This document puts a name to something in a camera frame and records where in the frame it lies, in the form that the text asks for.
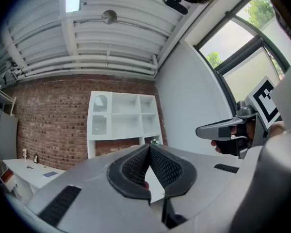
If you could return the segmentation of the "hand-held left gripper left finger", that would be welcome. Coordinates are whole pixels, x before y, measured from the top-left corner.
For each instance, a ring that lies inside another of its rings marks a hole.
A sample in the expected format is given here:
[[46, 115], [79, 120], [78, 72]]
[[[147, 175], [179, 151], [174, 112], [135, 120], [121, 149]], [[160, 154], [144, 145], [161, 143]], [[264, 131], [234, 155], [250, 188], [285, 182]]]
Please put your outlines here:
[[28, 207], [64, 233], [162, 233], [145, 188], [149, 165], [148, 145], [90, 158], [46, 184]]

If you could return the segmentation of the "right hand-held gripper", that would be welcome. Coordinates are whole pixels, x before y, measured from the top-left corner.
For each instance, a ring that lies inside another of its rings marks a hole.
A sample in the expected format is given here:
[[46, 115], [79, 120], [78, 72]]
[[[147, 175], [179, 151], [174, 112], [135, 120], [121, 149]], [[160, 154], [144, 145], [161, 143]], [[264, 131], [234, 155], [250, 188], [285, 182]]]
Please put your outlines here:
[[265, 76], [260, 83], [248, 94], [245, 100], [237, 103], [237, 118], [222, 120], [216, 123], [196, 128], [196, 136], [209, 140], [232, 140], [231, 127], [255, 122], [254, 137], [236, 137], [237, 155], [244, 159], [247, 151], [261, 146], [269, 137], [270, 126], [281, 121], [281, 115], [270, 97], [274, 84]]

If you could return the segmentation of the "person's right hand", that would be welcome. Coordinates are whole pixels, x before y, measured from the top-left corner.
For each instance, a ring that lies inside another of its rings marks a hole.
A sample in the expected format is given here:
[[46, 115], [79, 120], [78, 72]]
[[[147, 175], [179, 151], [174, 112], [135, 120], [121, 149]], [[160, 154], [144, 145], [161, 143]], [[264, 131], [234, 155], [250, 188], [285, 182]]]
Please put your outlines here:
[[237, 156], [237, 144], [236, 141], [211, 141], [211, 145], [215, 147], [215, 150], [221, 154], [230, 154]]

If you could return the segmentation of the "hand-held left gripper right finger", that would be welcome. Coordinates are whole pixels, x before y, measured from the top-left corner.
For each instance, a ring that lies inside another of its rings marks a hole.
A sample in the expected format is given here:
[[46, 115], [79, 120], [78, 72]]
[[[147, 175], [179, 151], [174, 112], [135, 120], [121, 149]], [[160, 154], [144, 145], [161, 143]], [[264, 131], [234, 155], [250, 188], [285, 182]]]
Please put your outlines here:
[[164, 189], [162, 223], [172, 229], [219, 197], [242, 161], [150, 145], [149, 163]]

